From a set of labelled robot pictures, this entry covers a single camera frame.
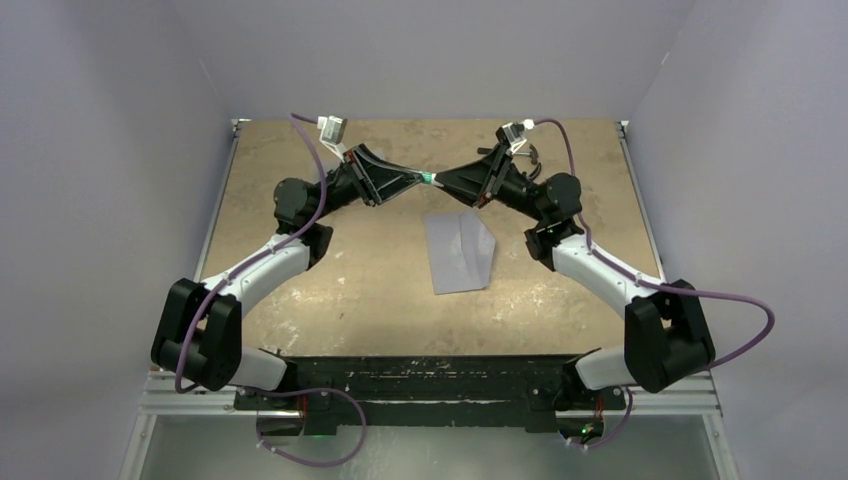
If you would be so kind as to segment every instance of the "purple cable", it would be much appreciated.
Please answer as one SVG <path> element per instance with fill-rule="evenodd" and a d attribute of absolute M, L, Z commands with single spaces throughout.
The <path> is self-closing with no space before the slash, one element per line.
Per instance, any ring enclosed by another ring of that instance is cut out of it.
<path fill-rule="evenodd" d="M 633 413 L 633 392 L 630 391 L 627 387 L 621 387 L 625 392 L 627 392 L 627 408 L 624 410 L 624 416 L 621 417 L 621 421 L 618 422 L 618 425 L 615 426 L 615 429 L 609 433 L 609 435 L 601 438 L 595 443 L 576 443 L 572 442 L 569 445 L 576 445 L 580 448 L 585 448 L 587 450 L 592 448 L 601 447 L 606 445 L 607 443 L 615 440 L 615 437 L 621 434 L 621 431 L 624 430 L 624 424 L 627 423 L 627 420 L 630 420 L 630 414 Z"/>
<path fill-rule="evenodd" d="M 303 115 L 298 115 L 296 113 L 292 113 L 291 117 L 294 118 L 295 120 L 300 120 L 301 122 L 312 123 L 314 125 L 318 124 L 317 118 L 305 117 Z"/>
<path fill-rule="evenodd" d="M 188 330 L 186 331 L 185 338 L 183 339 L 183 346 L 180 349 L 180 357 L 177 360 L 177 368 L 174 371 L 174 389 L 177 391 L 177 393 L 188 393 L 197 388 L 196 383 L 193 383 L 188 387 L 183 388 L 183 374 L 185 373 L 185 364 L 186 359 L 188 358 L 189 346 L 191 345 L 192 337 L 194 337 L 194 332 L 195 330 L 197 330 L 197 324 L 200 323 L 200 319 L 203 318 L 203 316 L 206 314 L 206 309 L 209 308 L 209 304 L 212 303 L 212 300 L 215 298 L 215 295 L 217 295 L 218 292 L 220 292 L 221 289 L 224 288 L 224 286 L 227 284 L 228 279 L 235 280 L 242 272 L 250 268 L 253 264 L 267 257 L 268 255 L 271 255 L 272 251 L 276 251 L 285 247 L 286 245 L 303 235 L 304 232 L 309 230 L 309 228 L 311 228 L 312 225 L 314 225 L 315 222 L 318 221 L 318 218 L 321 216 L 321 212 L 324 211 L 324 204 L 327 201 L 327 174 L 324 172 L 324 166 L 321 164 L 321 159 L 318 157 L 318 151 L 315 150 L 315 146 L 312 145 L 312 142 L 309 140 L 309 136 L 303 130 L 303 127 L 301 127 L 300 124 L 295 121 L 297 117 L 294 114 L 289 115 L 289 120 L 291 121 L 295 130 L 297 130 L 297 133 L 300 134 L 300 137 L 303 139 L 304 143 L 306 143 L 306 147 L 309 149 L 309 153 L 312 154 L 312 160 L 315 162 L 315 166 L 318 168 L 318 177 L 321 183 L 321 197 L 318 201 L 318 208 L 315 209 L 315 214 L 312 215 L 312 218 L 310 218 L 309 221 L 306 222 L 306 224 L 300 228 L 300 230 L 286 237 L 280 243 L 274 245 L 271 249 L 266 248 L 264 250 L 261 250 L 253 256 L 249 257 L 237 267 L 233 268 L 232 271 L 229 272 L 227 277 L 221 279 L 221 281 L 219 281 L 214 287 L 212 287 L 212 289 L 209 291 L 209 294 L 206 295 L 206 298 L 204 298 L 203 301 L 200 302 L 200 307 L 198 307 L 197 311 L 194 313 L 194 317 L 192 317 L 191 319 L 191 323 L 189 323 Z"/>
<path fill-rule="evenodd" d="M 541 124 L 544 124 L 544 123 L 552 123 L 552 124 L 556 125 L 556 127 L 559 129 L 560 134 L 562 134 L 562 139 L 565 141 L 565 150 L 568 152 L 569 173 L 571 173 L 572 176 L 576 177 L 577 174 L 575 173 L 576 169 L 575 169 L 575 166 L 574 166 L 574 152 L 571 149 L 571 141 L 568 139 L 568 134 L 565 131 L 565 127 L 562 126 L 562 123 L 560 123 L 559 120 L 556 120 L 554 118 L 542 118 L 542 119 L 539 119 L 539 120 L 534 120 L 534 123 L 536 125 L 541 125 Z M 766 325 L 765 325 L 765 327 L 763 327 L 763 329 L 757 335 L 754 336 L 754 338 L 752 338 L 751 340 L 749 340 L 747 343 L 745 343 L 741 347 L 737 348 L 736 350 L 728 353 L 727 355 L 725 355 L 725 356 L 721 357 L 720 359 L 715 360 L 711 364 L 707 365 L 706 367 L 704 367 L 703 370 L 709 370 L 711 368 L 718 367 L 719 365 L 724 365 L 725 363 L 727 363 L 727 362 L 739 357 L 740 355 L 746 353 L 747 351 L 754 348 L 754 346 L 756 346 L 758 343 L 762 342 L 763 339 L 765 339 L 768 336 L 768 334 L 771 333 L 772 329 L 774 329 L 774 324 L 775 324 L 774 311 L 771 309 L 771 307 L 769 307 L 762 300 L 758 300 L 756 298 L 749 297 L 747 295 L 738 295 L 738 294 L 735 294 L 735 293 L 711 292 L 711 291 L 708 291 L 708 290 L 694 290 L 694 289 L 688 289 L 688 288 L 678 288 L 678 287 L 672 287 L 671 285 L 657 284 L 657 283 L 653 283 L 653 282 L 648 282 L 646 280 L 637 279 L 636 275 L 632 274 L 626 268 L 624 268 L 621 265 L 619 265 L 618 263 L 614 262 L 612 259 L 610 259 L 606 255 L 604 255 L 600 251 L 595 250 L 595 248 L 593 247 L 593 244 L 592 244 L 592 229 L 591 229 L 591 227 L 589 227 L 589 224 L 586 222 L 586 219 L 583 218 L 582 212 L 577 214 L 577 220 L 580 222 L 580 225 L 583 227 L 583 229 L 586 230 L 586 248 L 588 249 L 589 253 L 597 256 L 598 260 L 602 261 L 604 264 L 606 264 L 608 267 L 612 268 L 616 272 L 622 274 L 625 278 L 636 282 L 638 285 L 648 287 L 648 288 L 653 288 L 655 290 L 658 290 L 658 291 L 661 291 L 661 292 L 666 292 L 666 293 L 671 293 L 671 294 L 674 294 L 674 295 L 713 298 L 713 299 L 717 299 L 717 300 L 728 300 L 728 301 L 731 301 L 731 302 L 747 303 L 747 304 L 750 304 L 750 305 L 754 305 L 756 307 L 760 307 L 766 313 Z M 621 429 L 624 427 L 624 424 L 627 422 L 627 419 L 630 418 L 630 410 L 632 409 L 632 406 L 633 406 L 633 394 L 630 392 L 630 390 L 627 390 L 627 393 L 628 393 L 628 396 L 630 398 L 630 404 L 627 406 L 628 411 L 625 412 L 624 418 L 621 419 L 621 423 L 618 424 L 618 426 L 612 432 L 612 434 L 610 434 L 607 438 L 602 439 L 601 441 L 590 445 L 590 448 L 601 446 L 601 445 L 607 443 L 608 441 L 612 440 L 612 438 L 614 438 L 616 435 L 618 435 L 618 432 L 620 432 Z"/>
<path fill-rule="evenodd" d="M 339 465 L 347 462 L 348 460 L 350 460 L 351 458 L 356 456 L 356 454 L 359 453 L 359 451 L 362 449 L 362 446 L 365 444 L 365 434 L 366 434 L 366 430 L 367 430 L 367 426 L 366 426 L 367 424 L 366 424 L 366 421 L 365 421 L 365 412 L 362 410 L 362 406 L 359 405 L 359 403 L 356 400 L 354 400 L 353 397 L 351 397 L 350 395 L 348 395 L 347 393 L 345 393 L 341 390 L 336 390 L 335 388 L 326 388 L 326 387 L 307 388 L 305 390 L 297 390 L 297 391 L 294 391 L 294 392 L 266 392 L 264 390 L 259 390 L 259 389 L 255 389 L 255 388 L 251 388 L 249 390 L 251 392 L 258 393 L 259 395 L 262 395 L 262 396 L 265 396 L 265 397 L 271 397 L 271 398 L 289 398 L 289 397 L 296 397 L 296 396 L 300 396 L 300 395 L 309 395 L 311 393 L 320 393 L 320 392 L 332 393 L 334 395 L 339 395 L 341 397 L 344 397 L 345 400 L 350 402 L 354 406 L 354 408 L 356 408 L 356 413 L 359 414 L 359 420 L 362 421 L 362 433 L 359 435 L 359 441 L 356 442 L 356 446 L 353 447 L 353 450 L 351 450 L 350 453 L 348 453 L 347 455 L 345 455 L 344 457 L 342 457 L 338 460 L 332 460 L 330 462 L 318 462 L 318 461 L 314 461 L 314 460 L 306 460 L 304 458 L 295 457 L 294 455 L 292 455 L 290 453 L 286 453 L 282 450 L 277 449 L 274 446 L 269 445 L 268 442 L 265 441 L 265 438 L 262 437 L 262 431 L 259 428 L 259 420 L 257 420 L 256 421 L 256 438 L 259 439 L 259 445 L 261 445 L 262 447 L 265 447 L 265 449 L 268 450 L 271 453 L 275 453 L 275 454 L 277 454 L 277 455 L 279 455 L 283 458 L 287 458 L 287 459 L 289 459 L 293 462 L 299 463 L 301 465 L 306 465 L 307 467 L 329 468 L 329 467 L 338 467 Z"/>

